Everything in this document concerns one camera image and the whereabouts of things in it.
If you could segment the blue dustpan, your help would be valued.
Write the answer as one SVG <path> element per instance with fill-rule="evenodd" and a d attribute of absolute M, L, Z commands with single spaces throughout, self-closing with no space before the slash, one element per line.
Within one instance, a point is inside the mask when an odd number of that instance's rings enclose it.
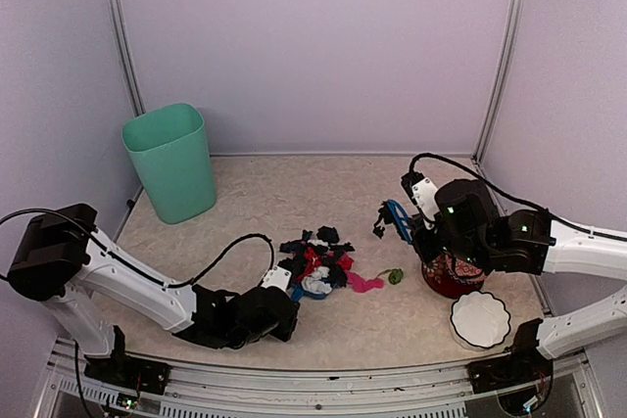
<path fill-rule="evenodd" d="M 293 289 L 290 299 L 292 302 L 300 302 L 302 299 L 322 301 L 327 297 L 328 293 L 312 293 L 306 291 L 302 286 L 297 286 Z"/>

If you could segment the blue hand brush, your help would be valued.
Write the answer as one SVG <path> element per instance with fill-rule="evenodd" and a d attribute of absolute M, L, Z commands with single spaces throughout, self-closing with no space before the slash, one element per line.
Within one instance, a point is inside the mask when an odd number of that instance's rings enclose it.
<path fill-rule="evenodd" d="M 391 225 L 399 237 L 408 245 L 412 244 L 410 217 L 405 209 L 395 200 L 385 200 L 378 209 L 378 217 L 373 223 L 372 233 L 381 239 L 385 227 Z"/>

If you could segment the teal plastic waste bin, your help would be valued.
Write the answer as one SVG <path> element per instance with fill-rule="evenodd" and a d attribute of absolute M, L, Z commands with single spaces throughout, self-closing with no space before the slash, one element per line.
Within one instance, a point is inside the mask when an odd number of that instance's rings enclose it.
<path fill-rule="evenodd" d="M 122 142 L 158 218 L 169 225 L 191 219 L 217 201 L 203 116 L 172 104 L 124 125 Z"/>

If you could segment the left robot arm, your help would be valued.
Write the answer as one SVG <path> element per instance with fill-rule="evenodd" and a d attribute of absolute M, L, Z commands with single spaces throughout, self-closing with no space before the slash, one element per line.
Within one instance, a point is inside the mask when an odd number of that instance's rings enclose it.
<path fill-rule="evenodd" d="M 87 204 L 20 209 L 1 221 L 23 215 L 30 220 L 4 280 L 44 304 L 116 383 L 130 382 L 137 363 L 124 351 L 120 328 L 100 316 L 93 292 L 204 348 L 240 349 L 265 336 L 287 342 L 295 330 L 300 306 L 290 298 L 291 274 L 284 268 L 272 265 L 244 294 L 212 291 L 199 276 L 179 282 L 125 252 L 97 226 L 97 212 Z"/>

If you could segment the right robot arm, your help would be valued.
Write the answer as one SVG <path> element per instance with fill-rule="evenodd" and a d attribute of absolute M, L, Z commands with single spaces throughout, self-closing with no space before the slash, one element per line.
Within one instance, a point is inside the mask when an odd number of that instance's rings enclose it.
<path fill-rule="evenodd" d="M 577 224 L 529 203 L 502 215 L 491 198 L 495 186 L 480 179 L 455 179 L 442 187 L 420 174 L 403 184 L 418 210 L 413 245 L 424 262 L 438 255 L 467 261 L 483 273 L 562 272 L 625 280 L 626 235 Z M 624 333 L 626 291 L 567 314 L 520 325 L 513 352 L 501 372 L 513 383 L 535 371 L 540 357 L 555 359 Z"/>

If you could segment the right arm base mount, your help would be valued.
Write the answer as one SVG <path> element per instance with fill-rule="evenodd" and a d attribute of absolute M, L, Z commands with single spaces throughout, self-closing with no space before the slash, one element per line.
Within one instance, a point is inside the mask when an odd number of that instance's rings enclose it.
<path fill-rule="evenodd" d="M 553 375 L 553 361 L 543 357 L 538 350 L 536 336 L 541 323 L 542 319 L 537 318 L 521 324 L 507 355 L 468 364 L 469 381 L 475 394 L 539 381 Z"/>

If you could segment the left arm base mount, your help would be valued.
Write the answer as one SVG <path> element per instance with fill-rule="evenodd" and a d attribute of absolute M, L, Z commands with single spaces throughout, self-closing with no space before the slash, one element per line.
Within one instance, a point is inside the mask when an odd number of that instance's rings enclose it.
<path fill-rule="evenodd" d="M 163 395 L 168 384 L 170 366 L 161 361 L 142 359 L 125 351 L 125 336 L 113 327 L 112 352 L 104 357 L 85 355 L 85 376 L 106 384 L 135 390 L 138 393 Z"/>

